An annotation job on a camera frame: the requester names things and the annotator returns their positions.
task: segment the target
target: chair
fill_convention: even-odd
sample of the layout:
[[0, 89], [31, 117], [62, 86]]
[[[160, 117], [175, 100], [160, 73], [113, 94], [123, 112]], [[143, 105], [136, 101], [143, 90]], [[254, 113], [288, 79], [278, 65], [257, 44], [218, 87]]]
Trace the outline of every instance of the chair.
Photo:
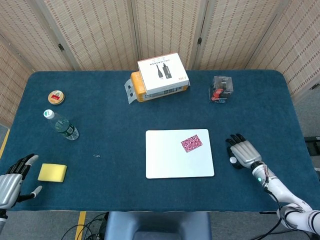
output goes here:
[[208, 212], [110, 212], [105, 240], [212, 240]]

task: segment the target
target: plastic bottle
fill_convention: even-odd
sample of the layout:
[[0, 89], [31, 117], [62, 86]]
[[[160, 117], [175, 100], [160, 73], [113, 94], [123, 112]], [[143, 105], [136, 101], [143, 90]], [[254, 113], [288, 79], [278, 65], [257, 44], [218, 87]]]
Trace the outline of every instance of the plastic bottle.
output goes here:
[[64, 116], [53, 112], [51, 109], [47, 109], [43, 113], [44, 117], [48, 119], [50, 125], [66, 139], [71, 141], [76, 140], [79, 137], [79, 132], [71, 122]]

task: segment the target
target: white tablet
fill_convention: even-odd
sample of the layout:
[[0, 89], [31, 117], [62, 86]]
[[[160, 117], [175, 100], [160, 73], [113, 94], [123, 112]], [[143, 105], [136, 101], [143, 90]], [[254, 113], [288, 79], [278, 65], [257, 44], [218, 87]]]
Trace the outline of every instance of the white tablet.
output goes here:
[[[195, 135], [202, 145], [185, 150], [182, 142]], [[145, 166], [147, 179], [213, 177], [215, 172], [208, 130], [146, 131]]]

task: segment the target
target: floor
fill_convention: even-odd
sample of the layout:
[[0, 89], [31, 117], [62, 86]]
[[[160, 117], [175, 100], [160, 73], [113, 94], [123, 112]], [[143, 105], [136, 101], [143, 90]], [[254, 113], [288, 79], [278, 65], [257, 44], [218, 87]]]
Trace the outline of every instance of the floor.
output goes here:
[[[295, 110], [305, 137], [320, 136], [320, 87], [312, 91], [301, 100]], [[0, 126], [0, 146], [7, 130]], [[320, 168], [320, 157], [313, 157], [315, 167]], [[103, 212], [89, 211], [85, 213], [84, 224], [98, 216], [90, 226], [93, 234], [98, 233]], [[9, 211], [8, 222], [5, 225], [0, 240], [61, 240], [65, 232], [78, 224], [80, 212], [78, 211]], [[249, 240], [266, 233], [278, 221], [276, 215], [259, 214], [257, 212], [212, 212], [211, 229], [214, 240]], [[72, 228], [64, 240], [77, 239], [77, 228]], [[280, 225], [274, 232], [285, 231]], [[292, 231], [266, 237], [272, 240], [304, 240], [309, 239], [303, 232]]]

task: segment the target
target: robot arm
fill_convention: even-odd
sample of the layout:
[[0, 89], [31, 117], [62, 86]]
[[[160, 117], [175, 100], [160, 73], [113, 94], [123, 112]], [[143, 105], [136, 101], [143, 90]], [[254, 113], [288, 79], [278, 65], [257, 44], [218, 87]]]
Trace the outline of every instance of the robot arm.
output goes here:
[[288, 229], [302, 230], [320, 235], [320, 211], [312, 208], [295, 196], [262, 161], [255, 147], [242, 135], [228, 138], [227, 148], [230, 162], [237, 168], [251, 169], [252, 175], [260, 182], [265, 192], [278, 203], [289, 203], [277, 211], [281, 223]]
[[41, 191], [42, 186], [38, 186], [30, 194], [20, 195], [21, 185], [38, 158], [39, 156], [34, 154], [21, 158], [5, 174], [0, 175], [0, 234], [8, 219], [7, 210], [13, 208], [16, 203], [35, 198]]

